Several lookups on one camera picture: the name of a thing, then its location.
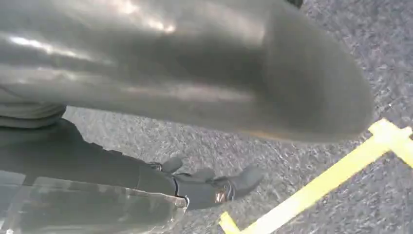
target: yellow paint line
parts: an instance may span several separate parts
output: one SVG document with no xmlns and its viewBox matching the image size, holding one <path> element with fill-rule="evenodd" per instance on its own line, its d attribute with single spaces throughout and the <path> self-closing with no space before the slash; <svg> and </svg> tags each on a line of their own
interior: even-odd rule
<svg viewBox="0 0 413 234">
<path fill-rule="evenodd" d="M 382 136 L 381 144 L 387 144 L 399 158 L 413 167 L 413 140 L 409 137 L 413 134 L 412 128 L 399 129 L 396 125 L 382 119 L 370 131 L 374 135 Z"/>
<path fill-rule="evenodd" d="M 270 234 L 306 210 L 351 176 L 376 161 L 389 150 L 377 145 L 375 137 L 368 139 L 309 184 L 259 218 L 242 234 Z"/>
<path fill-rule="evenodd" d="M 225 233 L 273 233 L 391 149 L 406 163 L 413 166 L 413 143 L 408 139 L 412 134 L 411 128 L 400 130 L 389 121 L 382 119 L 374 123 L 369 130 L 373 133 L 373 137 L 242 232 L 239 231 L 229 214 L 224 213 L 221 216 L 220 225 Z"/>
<path fill-rule="evenodd" d="M 229 216 L 228 212 L 221 215 L 221 221 L 219 222 L 225 234 L 240 234 L 241 231 L 238 229 L 235 222 Z"/>
</svg>

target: ground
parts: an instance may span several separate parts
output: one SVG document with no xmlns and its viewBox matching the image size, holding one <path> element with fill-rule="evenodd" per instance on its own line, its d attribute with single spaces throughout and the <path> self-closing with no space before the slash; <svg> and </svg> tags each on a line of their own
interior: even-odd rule
<svg viewBox="0 0 413 234">
<path fill-rule="evenodd" d="M 350 48 L 372 86 L 375 120 L 413 126 L 413 1 L 307 0 L 302 11 Z M 191 212 L 170 234 L 221 234 L 223 211 L 245 228 L 370 136 L 340 144 L 292 144 L 78 108 L 65 117 L 88 141 L 143 160 L 180 155 L 184 170 L 210 167 L 219 175 L 251 163 L 263 169 L 265 179 L 252 195 Z M 413 233 L 412 178 L 412 169 L 388 153 L 276 233 Z"/>
</svg>

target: black glove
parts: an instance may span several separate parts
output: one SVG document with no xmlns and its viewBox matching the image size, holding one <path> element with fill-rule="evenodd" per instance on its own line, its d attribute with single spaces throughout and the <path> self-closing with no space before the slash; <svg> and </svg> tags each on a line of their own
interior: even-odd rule
<svg viewBox="0 0 413 234">
<path fill-rule="evenodd" d="M 215 178 L 210 168 L 204 168 L 194 174 L 174 174 L 183 164 L 175 157 L 164 164 L 152 162 L 149 165 L 170 175 L 176 183 L 176 196 L 185 197 L 189 202 L 189 210 L 197 210 L 219 206 L 220 204 L 242 198 L 254 190 L 261 182 L 263 175 L 255 166 L 246 167 L 237 176 Z"/>
</svg>

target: asphalt pavement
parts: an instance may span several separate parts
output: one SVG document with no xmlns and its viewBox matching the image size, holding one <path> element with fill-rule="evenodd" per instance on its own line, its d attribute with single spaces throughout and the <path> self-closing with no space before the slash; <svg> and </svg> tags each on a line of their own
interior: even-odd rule
<svg viewBox="0 0 413 234">
<path fill-rule="evenodd" d="M 302 11 L 354 55 L 373 89 L 375 120 L 413 126 L 413 1 L 306 0 Z M 370 136 L 293 144 L 80 108 L 69 108 L 65 117 L 87 141 L 107 149 L 146 161 L 181 156 L 183 171 L 210 167 L 228 175 L 251 163 L 263 169 L 256 192 L 220 208 L 190 212 L 170 234 L 221 234 L 223 211 L 245 228 Z M 387 153 L 276 233 L 413 233 L 412 170 Z"/>
</svg>

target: asphalt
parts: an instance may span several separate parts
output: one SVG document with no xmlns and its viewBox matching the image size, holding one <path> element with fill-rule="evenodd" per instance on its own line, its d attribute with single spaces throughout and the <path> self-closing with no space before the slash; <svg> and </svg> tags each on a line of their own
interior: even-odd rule
<svg viewBox="0 0 413 234">
<path fill-rule="evenodd" d="M 373 89 L 375 120 L 413 126 L 413 1 L 307 0 L 302 11 L 350 49 Z M 265 179 L 249 197 L 191 212 L 170 234 L 221 234 L 223 211 L 245 228 L 370 136 L 293 144 L 79 108 L 65 117 L 88 141 L 147 161 L 180 155 L 188 172 L 210 167 L 228 175 L 251 163 L 263 169 Z M 412 178 L 412 169 L 388 153 L 276 233 L 413 233 Z"/>
</svg>

